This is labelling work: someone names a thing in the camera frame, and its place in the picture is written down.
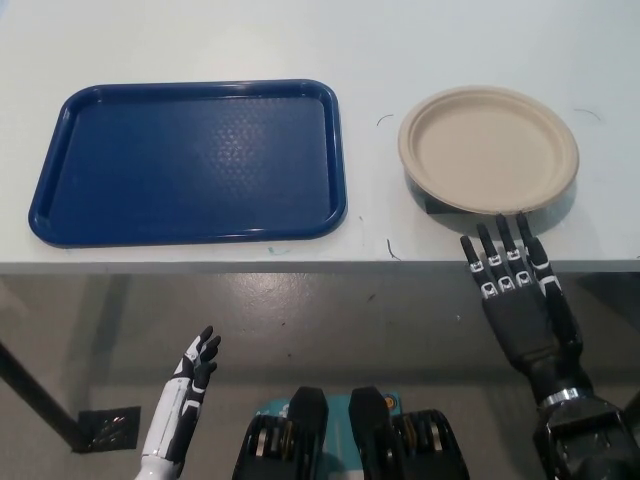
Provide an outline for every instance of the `tray rim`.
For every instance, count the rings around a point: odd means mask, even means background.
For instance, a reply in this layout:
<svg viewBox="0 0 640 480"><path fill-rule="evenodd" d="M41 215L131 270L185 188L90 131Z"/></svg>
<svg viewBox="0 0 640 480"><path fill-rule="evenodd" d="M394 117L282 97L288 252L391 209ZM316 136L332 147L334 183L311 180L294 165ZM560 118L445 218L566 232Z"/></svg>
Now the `tray rim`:
<svg viewBox="0 0 640 480"><path fill-rule="evenodd" d="M299 87L300 95L277 95L265 93L261 95L250 94L255 89L271 88L286 89L291 87ZM218 98L299 98L311 97L318 99L323 105L325 117L325 136L327 139L327 169L328 181L331 198L331 213L322 222L305 228L288 228L288 229L245 229L237 231L228 231L214 235L193 236L186 235L181 237L179 234L171 234L157 236L153 241L144 240L140 242L126 243L97 243L97 242L73 242L68 241L64 235L60 235L51 228L48 218L47 208L50 207L51 200L57 188L58 179L62 165L64 165L64 157L60 155L60 149L64 147L64 143L69 140L73 132L75 116L77 112L74 109L86 106L88 103L93 104L98 96L97 101L100 102L100 96L104 91L126 92L137 89L149 89L158 91L183 91L184 89L222 89L235 90L237 95L221 95ZM186 245L201 243L223 243L238 241L265 241L265 240L302 240L312 239L326 235L333 231L339 225L347 211L347 192L344 172L344 153L342 147L342 132L339 114L339 104L335 92L326 84L317 80L310 79L283 79L283 80L242 80L242 81L216 81L216 82L174 82L174 83L123 83L123 84L99 84L83 88L71 95L62 105L56 125L52 134L51 142L45 156L42 171L38 179L38 183L33 195L31 206L28 213L28 222L33 233L45 243L55 247L72 247L72 248L99 248L99 247L132 247L132 246L151 246L151 245Z"/></svg>

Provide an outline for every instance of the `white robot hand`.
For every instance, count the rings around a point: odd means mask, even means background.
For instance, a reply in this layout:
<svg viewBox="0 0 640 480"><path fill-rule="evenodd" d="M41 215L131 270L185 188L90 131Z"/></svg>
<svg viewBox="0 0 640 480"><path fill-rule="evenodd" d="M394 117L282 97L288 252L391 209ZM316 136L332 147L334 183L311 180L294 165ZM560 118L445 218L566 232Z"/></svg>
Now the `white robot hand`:
<svg viewBox="0 0 640 480"><path fill-rule="evenodd" d="M142 450L136 480L174 480L180 477L195 431L209 377L217 364L220 336L208 326L193 341L178 364L162 396Z"/></svg>

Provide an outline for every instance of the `silver ring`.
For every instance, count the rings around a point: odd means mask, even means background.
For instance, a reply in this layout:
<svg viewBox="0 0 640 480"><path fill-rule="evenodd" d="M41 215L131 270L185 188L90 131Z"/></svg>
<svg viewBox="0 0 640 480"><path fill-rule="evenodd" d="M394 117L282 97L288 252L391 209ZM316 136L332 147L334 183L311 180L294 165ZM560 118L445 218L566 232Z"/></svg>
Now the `silver ring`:
<svg viewBox="0 0 640 480"><path fill-rule="evenodd" d="M567 400L575 400L576 398L583 398L587 396L587 392L579 388L565 388L559 392L549 395L542 402L540 402L541 408L548 408L556 403L566 402Z"/></svg>

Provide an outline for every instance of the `table leg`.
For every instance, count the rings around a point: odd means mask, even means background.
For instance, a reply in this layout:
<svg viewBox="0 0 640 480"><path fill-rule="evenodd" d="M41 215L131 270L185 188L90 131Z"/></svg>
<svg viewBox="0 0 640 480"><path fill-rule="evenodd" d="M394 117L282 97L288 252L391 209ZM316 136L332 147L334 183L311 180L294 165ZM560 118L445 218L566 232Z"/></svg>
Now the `table leg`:
<svg viewBox="0 0 640 480"><path fill-rule="evenodd" d="M74 420L0 342L0 377L76 453L135 449L140 407L80 412Z"/></svg>

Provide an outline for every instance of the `robot finger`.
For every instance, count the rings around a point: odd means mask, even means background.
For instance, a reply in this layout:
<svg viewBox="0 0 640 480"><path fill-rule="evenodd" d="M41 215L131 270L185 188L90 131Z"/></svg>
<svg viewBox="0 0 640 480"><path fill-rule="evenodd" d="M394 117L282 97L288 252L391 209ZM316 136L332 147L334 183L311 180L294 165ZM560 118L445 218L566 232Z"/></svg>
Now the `robot finger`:
<svg viewBox="0 0 640 480"><path fill-rule="evenodd" d="M516 223L518 224L518 230L520 230L520 237L522 238L524 246L527 247L529 241L533 238L533 234L531 233L529 222L524 213L520 212L516 215Z"/></svg>
<svg viewBox="0 0 640 480"><path fill-rule="evenodd" d="M195 338L193 342L191 342L191 345L189 345L189 348L187 348L187 351L185 352L185 356L189 360L191 360L194 364L196 363L196 359L198 358L198 356L200 355L200 352L202 351L202 346L207 342L207 340L209 340L212 334L213 334L213 327L209 325L207 328L204 329L204 331L200 335L198 335Z"/></svg>
<svg viewBox="0 0 640 480"><path fill-rule="evenodd" d="M498 226L500 238L502 239L502 244L504 245L504 249L507 254L507 262L509 263L509 268L511 269L511 273L513 273L513 276L516 280L516 285L518 287L531 285L531 275L527 271L527 266L522 260L520 250L518 250L516 243L513 241L513 237L511 236L511 229L509 228L506 217L502 214L498 215L496 217L496 224Z"/></svg>
<svg viewBox="0 0 640 480"><path fill-rule="evenodd" d="M200 362L205 363L213 360L218 354L218 345L220 345L220 335L213 338L210 342L205 343L200 352Z"/></svg>
<svg viewBox="0 0 640 480"><path fill-rule="evenodd" d="M491 268L491 273L493 273L493 276L498 283L500 292L509 292L515 289L516 287L513 284L513 280L509 276L509 272L502 262L502 258L500 258L493 241L491 240L489 229L484 223L478 224L478 235L480 236L480 241L482 242L484 251L487 254L489 268Z"/></svg>
<svg viewBox="0 0 640 480"><path fill-rule="evenodd" d="M467 257L467 261L469 262L469 270L471 270L471 275L480 288L482 297L486 300L498 295L498 290L491 280L489 273L484 268L482 260L478 258L478 254L473 248L469 237L467 237L466 235L460 237L460 243L462 245L462 250Z"/></svg>

